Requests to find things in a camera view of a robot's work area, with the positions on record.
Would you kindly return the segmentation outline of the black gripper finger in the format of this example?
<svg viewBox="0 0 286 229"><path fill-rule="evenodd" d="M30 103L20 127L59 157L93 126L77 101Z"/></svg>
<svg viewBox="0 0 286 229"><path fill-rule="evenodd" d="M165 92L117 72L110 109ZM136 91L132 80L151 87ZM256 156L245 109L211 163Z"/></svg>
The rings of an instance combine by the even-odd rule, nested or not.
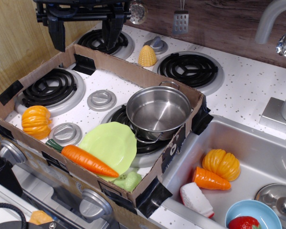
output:
<svg viewBox="0 0 286 229"><path fill-rule="evenodd" d="M54 48L60 52L65 52L65 27L64 21L54 15L47 15L48 31Z"/></svg>
<svg viewBox="0 0 286 229"><path fill-rule="evenodd" d="M106 49L109 50L116 45L123 24L126 21L124 5L110 4L102 9L102 13L105 15L105 19L102 22L102 38Z"/></svg>

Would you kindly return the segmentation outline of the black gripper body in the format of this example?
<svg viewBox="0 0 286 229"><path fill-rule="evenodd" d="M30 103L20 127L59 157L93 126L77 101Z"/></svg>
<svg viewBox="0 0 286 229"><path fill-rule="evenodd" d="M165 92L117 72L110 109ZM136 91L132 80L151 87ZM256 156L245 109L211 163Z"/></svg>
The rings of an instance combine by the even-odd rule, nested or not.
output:
<svg viewBox="0 0 286 229"><path fill-rule="evenodd" d="M69 21L112 21L131 18L129 0L35 0L37 22L45 26Z"/></svg>

